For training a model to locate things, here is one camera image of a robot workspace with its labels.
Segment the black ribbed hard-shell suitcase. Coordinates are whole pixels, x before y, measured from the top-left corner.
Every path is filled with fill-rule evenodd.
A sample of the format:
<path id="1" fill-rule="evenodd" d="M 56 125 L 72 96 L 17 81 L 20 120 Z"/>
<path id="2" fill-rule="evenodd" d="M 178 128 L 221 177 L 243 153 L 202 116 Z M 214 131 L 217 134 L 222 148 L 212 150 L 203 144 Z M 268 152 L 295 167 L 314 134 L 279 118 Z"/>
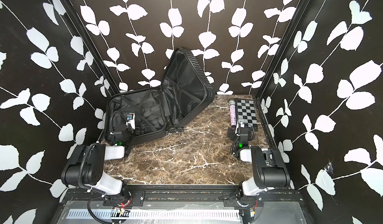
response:
<path id="1" fill-rule="evenodd" d="M 120 93 L 106 105 L 104 139 L 121 140 L 129 114 L 135 116 L 131 145 L 145 143 L 186 127 L 214 100 L 214 89 L 188 49 L 177 48 L 159 87 Z"/>

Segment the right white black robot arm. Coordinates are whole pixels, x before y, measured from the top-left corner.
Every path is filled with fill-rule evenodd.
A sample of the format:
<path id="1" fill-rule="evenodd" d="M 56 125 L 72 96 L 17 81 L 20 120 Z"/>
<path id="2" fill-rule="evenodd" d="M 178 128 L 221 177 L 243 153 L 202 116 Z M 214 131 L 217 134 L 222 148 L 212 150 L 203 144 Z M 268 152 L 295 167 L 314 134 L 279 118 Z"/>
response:
<path id="1" fill-rule="evenodd" d="M 240 185 L 243 195 L 257 196 L 269 190 L 288 188 L 290 175 L 280 151 L 251 145 L 255 134 L 252 126 L 231 126 L 227 131 L 228 138 L 233 141 L 230 148 L 232 156 L 252 165 L 252 177 Z"/>

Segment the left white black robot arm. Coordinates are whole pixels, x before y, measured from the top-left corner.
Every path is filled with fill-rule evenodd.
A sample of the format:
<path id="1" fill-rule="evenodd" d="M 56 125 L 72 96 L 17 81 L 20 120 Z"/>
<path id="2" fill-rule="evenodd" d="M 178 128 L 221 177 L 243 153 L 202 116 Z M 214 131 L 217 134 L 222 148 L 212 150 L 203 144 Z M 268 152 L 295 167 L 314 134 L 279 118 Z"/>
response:
<path id="1" fill-rule="evenodd" d="M 128 145 L 134 137 L 132 120 L 118 125 L 112 136 L 116 144 L 113 146 L 93 143 L 89 146 L 77 146 L 67 161 L 61 180 L 66 186 L 75 186 L 90 192 L 92 190 L 106 194 L 119 195 L 123 182 L 104 171 L 104 162 L 122 159 L 128 154 Z"/>

